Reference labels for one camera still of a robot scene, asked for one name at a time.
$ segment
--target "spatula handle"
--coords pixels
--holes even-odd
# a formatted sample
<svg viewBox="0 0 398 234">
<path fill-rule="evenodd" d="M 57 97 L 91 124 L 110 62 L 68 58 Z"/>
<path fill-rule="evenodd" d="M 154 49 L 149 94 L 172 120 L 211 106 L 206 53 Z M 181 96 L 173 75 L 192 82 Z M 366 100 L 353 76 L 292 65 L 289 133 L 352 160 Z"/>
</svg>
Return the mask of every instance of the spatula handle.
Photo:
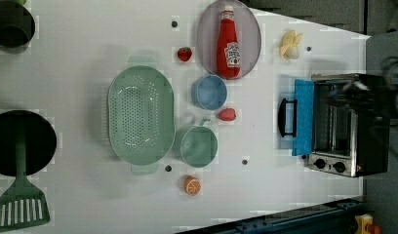
<svg viewBox="0 0 398 234">
<path fill-rule="evenodd" d="M 25 129 L 20 124 L 16 139 L 17 178 L 25 176 Z"/>
</svg>

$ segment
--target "ketchup bottle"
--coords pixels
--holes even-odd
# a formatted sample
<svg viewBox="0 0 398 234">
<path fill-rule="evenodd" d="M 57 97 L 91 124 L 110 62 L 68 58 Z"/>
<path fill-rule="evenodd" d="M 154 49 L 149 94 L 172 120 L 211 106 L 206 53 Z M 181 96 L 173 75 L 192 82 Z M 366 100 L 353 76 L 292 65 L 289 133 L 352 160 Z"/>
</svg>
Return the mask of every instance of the ketchup bottle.
<svg viewBox="0 0 398 234">
<path fill-rule="evenodd" d="M 217 66 L 220 77 L 234 79 L 241 70 L 241 54 L 236 38 L 233 7 L 226 6 L 222 12 L 218 39 Z"/>
</svg>

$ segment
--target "toaster oven knob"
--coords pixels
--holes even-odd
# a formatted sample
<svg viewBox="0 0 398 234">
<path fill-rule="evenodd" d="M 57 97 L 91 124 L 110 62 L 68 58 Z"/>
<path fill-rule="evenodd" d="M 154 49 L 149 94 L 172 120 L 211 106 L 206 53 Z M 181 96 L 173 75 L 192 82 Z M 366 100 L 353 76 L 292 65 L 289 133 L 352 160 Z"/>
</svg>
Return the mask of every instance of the toaster oven knob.
<svg viewBox="0 0 398 234">
<path fill-rule="evenodd" d="M 317 168 L 319 168 L 319 169 L 323 169 L 326 167 L 326 161 L 324 161 L 322 159 L 317 159 L 317 161 L 315 161 L 314 165 L 317 166 Z"/>
<path fill-rule="evenodd" d="M 345 165 L 342 162 L 334 164 L 333 168 L 335 168 L 338 173 L 343 173 L 345 171 Z"/>
</svg>

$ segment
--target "banana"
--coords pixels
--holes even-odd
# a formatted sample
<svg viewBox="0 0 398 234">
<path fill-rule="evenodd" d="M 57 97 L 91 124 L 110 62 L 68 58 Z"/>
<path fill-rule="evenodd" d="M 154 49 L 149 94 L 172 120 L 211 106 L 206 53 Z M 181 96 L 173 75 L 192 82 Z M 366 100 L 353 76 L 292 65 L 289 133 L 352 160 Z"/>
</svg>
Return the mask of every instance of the banana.
<svg viewBox="0 0 398 234">
<path fill-rule="evenodd" d="M 297 45 L 302 40 L 303 33 L 296 35 L 294 30 L 287 32 L 282 38 L 282 46 L 279 50 L 279 54 L 286 60 L 298 59 L 299 49 Z"/>
</svg>

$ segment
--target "toaster oven handle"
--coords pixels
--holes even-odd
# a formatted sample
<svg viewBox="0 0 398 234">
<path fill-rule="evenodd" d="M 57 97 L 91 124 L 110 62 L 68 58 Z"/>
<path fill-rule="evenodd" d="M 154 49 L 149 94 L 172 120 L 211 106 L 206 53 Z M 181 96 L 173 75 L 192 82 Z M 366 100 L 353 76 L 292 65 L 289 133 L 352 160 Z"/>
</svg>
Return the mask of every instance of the toaster oven handle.
<svg viewBox="0 0 398 234">
<path fill-rule="evenodd" d="M 285 132 L 285 123 L 287 121 L 287 114 L 286 114 L 286 110 L 287 110 L 287 104 L 294 104 L 294 119 L 293 119 L 293 131 L 291 133 L 286 133 Z M 298 101 L 295 100 L 286 100 L 285 98 L 282 99 L 281 101 L 281 105 L 279 106 L 279 110 L 278 110 L 278 129 L 279 129 L 279 133 L 281 135 L 281 137 L 284 136 L 293 136 L 296 137 L 297 136 L 297 104 Z"/>
</svg>

